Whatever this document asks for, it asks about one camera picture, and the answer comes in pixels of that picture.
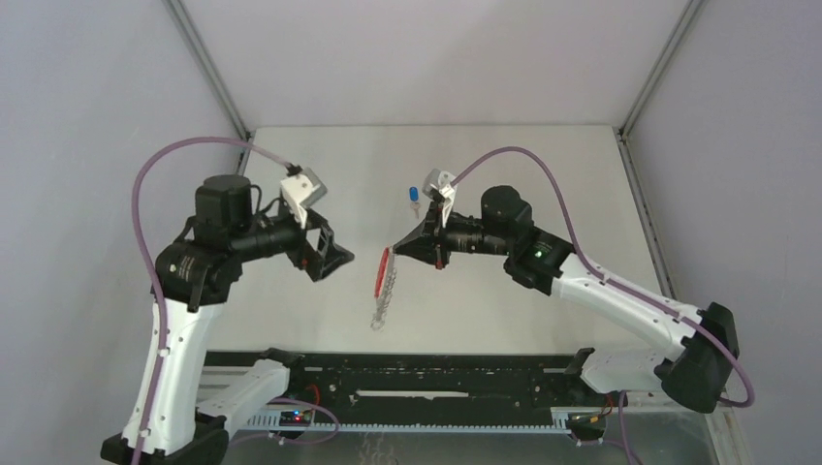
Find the blue tagged key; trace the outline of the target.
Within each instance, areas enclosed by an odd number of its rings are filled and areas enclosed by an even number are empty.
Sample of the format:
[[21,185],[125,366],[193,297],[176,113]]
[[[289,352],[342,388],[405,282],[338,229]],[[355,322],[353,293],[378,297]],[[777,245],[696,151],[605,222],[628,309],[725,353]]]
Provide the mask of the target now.
[[408,189],[408,196],[410,201],[410,208],[414,213],[416,219],[420,218],[420,194],[416,186],[411,186]]

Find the red tag keyring with chain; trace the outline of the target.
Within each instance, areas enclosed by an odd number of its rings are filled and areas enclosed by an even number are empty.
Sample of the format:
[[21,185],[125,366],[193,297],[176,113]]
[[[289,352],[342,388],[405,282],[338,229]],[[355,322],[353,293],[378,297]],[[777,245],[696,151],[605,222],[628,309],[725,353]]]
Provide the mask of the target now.
[[375,280],[375,311],[370,322],[370,328],[373,331],[380,331],[385,326],[393,296],[395,278],[395,251],[392,246],[388,246],[383,251]]

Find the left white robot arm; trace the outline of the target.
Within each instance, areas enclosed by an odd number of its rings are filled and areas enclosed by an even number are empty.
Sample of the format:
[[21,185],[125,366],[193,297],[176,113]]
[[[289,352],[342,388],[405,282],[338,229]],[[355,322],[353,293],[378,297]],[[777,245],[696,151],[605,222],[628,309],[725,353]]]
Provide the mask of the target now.
[[316,282],[354,258],[334,243],[328,221],[313,208],[327,192],[314,172],[291,170],[263,209],[253,207],[253,189],[237,174],[206,179],[182,233],[151,262],[151,352],[133,414],[103,442],[102,459],[218,464],[271,400],[290,404],[304,396],[306,378],[293,368],[298,357],[270,351],[216,395],[197,397],[209,335],[246,263],[285,255]]

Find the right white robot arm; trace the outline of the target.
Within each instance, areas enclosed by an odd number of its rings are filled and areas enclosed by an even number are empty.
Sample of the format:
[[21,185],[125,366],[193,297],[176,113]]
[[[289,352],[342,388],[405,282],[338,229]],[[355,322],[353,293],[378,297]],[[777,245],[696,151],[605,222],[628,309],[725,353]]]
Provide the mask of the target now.
[[444,218],[444,209],[444,199],[432,195],[422,222],[391,252],[437,269],[454,253],[502,256],[517,284],[580,304],[649,344],[638,352],[580,350],[580,368],[563,380],[570,401],[587,405],[601,393],[661,390],[701,414],[728,402],[722,391],[740,354],[730,309],[717,302],[700,308],[619,280],[571,242],[536,227],[531,205],[511,186],[488,188],[480,217]]

